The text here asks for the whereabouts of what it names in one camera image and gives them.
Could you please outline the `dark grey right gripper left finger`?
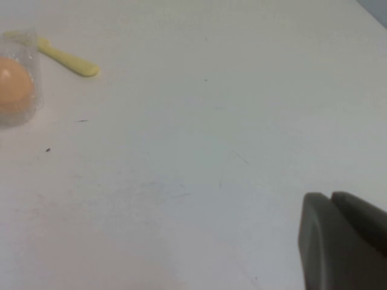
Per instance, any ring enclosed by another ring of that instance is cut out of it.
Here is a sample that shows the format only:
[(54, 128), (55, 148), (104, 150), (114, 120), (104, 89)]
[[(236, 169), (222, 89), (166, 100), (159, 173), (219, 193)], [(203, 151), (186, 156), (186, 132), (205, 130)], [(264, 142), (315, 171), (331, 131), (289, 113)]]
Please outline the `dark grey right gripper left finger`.
[(386, 289), (386, 257), (321, 193), (302, 203), (298, 247), (306, 289)]

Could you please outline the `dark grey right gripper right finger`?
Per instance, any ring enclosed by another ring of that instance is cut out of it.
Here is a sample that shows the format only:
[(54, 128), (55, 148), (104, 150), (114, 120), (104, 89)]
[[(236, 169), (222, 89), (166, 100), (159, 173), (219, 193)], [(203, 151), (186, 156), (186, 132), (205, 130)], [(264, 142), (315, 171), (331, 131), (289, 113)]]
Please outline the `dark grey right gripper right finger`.
[(386, 257), (386, 212), (347, 192), (333, 192), (331, 201), (357, 234)]

